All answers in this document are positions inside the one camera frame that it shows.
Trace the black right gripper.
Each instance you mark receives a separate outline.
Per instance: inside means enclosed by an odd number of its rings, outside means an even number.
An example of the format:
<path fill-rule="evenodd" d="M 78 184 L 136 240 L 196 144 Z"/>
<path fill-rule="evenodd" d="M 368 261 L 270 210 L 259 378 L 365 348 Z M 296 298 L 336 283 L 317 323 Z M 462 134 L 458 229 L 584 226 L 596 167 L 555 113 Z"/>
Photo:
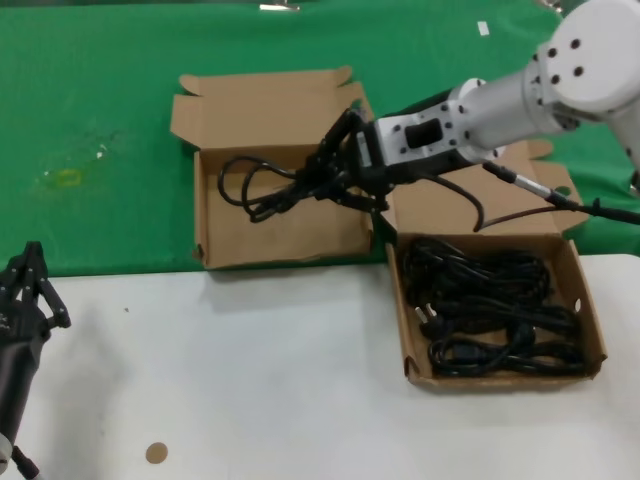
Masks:
<path fill-rule="evenodd" d="M 319 199 L 353 210 L 387 210 L 386 195 L 397 183 L 391 169 L 400 160 L 398 132 L 363 121 L 360 111 L 347 108 L 324 135 L 305 163 L 311 174 L 341 174 L 319 188 Z M 341 159 L 341 145 L 344 161 Z"/>

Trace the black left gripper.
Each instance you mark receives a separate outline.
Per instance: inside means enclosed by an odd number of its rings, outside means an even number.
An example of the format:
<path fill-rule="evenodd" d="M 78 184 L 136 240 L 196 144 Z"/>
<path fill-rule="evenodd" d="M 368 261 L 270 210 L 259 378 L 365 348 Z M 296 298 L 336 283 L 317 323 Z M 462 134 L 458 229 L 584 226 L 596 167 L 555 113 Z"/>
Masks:
<path fill-rule="evenodd" d="M 36 304 L 10 300 L 17 296 L 24 280 L 29 287 L 33 303 L 42 297 L 52 311 L 47 320 Z M 11 257 L 1 271 L 1 345 L 50 338 L 50 328 L 69 328 L 70 317 L 64 302 L 49 280 L 48 267 L 42 244 L 27 242 L 24 250 Z"/>

